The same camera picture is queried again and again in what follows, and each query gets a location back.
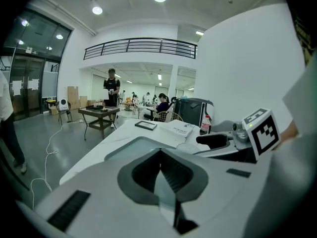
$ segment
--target white table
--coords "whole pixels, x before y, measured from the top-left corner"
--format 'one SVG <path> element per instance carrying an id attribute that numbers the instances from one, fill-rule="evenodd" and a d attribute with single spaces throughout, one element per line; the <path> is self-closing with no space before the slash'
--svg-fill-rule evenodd
<path id="1" fill-rule="evenodd" d="M 139 104 L 137 104 L 135 106 L 138 108 L 138 119 L 140 119 L 140 111 L 143 109 L 146 109 L 147 107 L 139 105 Z"/>
<path id="2" fill-rule="evenodd" d="M 158 126 L 153 130 L 142 129 L 134 126 L 140 122 L 140 119 L 129 119 L 116 131 L 110 134 L 102 142 L 100 142 L 94 149 L 87 153 L 79 162 L 77 162 L 59 181 L 59 185 L 71 179 L 77 173 L 99 162 L 103 162 L 106 155 L 127 144 L 136 137 L 144 136 L 163 144 L 177 147 L 181 143 L 192 144 L 198 147 L 201 151 L 209 150 L 206 145 L 198 144 L 196 137 L 198 137 L 200 128 L 195 126 L 191 134 L 187 138 L 173 135 L 172 132 L 160 127 L 163 122 L 152 121 Z"/>

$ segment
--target white shirt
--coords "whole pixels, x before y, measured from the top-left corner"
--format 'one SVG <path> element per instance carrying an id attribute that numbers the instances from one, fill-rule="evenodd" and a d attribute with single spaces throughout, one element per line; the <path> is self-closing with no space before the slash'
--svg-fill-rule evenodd
<path id="1" fill-rule="evenodd" d="M 0 121 L 5 121 L 13 113 L 9 92 L 9 84 L 2 71 L 0 71 Z"/>

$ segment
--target black railing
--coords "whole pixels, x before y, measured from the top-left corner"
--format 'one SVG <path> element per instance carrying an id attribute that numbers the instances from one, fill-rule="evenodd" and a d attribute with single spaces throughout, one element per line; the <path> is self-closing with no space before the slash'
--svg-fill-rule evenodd
<path id="1" fill-rule="evenodd" d="M 51 72 L 58 72 L 58 69 L 59 69 L 59 64 L 55 64 L 54 66 L 52 65 Z"/>
<path id="2" fill-rule="evenodd" d="M 8 71 L 8 70 L 10 70 L 10 67 L 11 67 L 11 66 L 5 66 L 4 63 L 3 63 L 3 61 L 2 61 L 2 59 L 1 59 L 1 57 L 0 57 L 0 70 L 2 70 L 2 71 Z"/>
<path id="3" fill-rule="evenodd" d="M 152 52 L 196 59 L 196 44 L 162 38 L 130 38 L 105 42 L 85 49 L 84 60 L 125 52 Z"/>

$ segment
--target window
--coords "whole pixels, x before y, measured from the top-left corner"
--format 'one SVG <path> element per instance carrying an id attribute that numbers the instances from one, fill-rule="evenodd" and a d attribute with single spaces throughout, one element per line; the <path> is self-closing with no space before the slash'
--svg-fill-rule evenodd
<path id="1" fill-rule="evenodd" d="M 33 51 L 41 54 L 59 58 L 62 56 L 70 32 L 61 24 L 26 9 L 15 19 L 11 32 L 4 42 L 4 47 L 32 48 Z"/>

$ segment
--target ceiling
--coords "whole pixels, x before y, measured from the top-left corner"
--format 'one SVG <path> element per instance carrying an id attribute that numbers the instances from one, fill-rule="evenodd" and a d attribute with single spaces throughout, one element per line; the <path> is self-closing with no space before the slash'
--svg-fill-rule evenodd
<path id="1" fill-rule="evenodd" d="M 160 22 L 206 30 L 246 10 L 284 0 L 54 0 L 95 31 L 120 24 Z M 92 13 L 94 6 L 103 9 Z"/>
<path id="2" fill-rule="evenodd" d="M 108 70 L 115 68 L 116 74 L 121 76 L 119 79 L 122 82 L 129 80 L 134 84 L 146 84 L 162 87 L 169 87 L 172 65 L 159 63 L 112 63 L 96 66 L 93 69 L 105 74 L 108 77 Z M 162 75 L 162 80 L 159 80 L 158 74 Z M 177 74 L 176 88 L 188 90 L 195 85 L 196 71 L 190 68 L 179 67 Z"/>

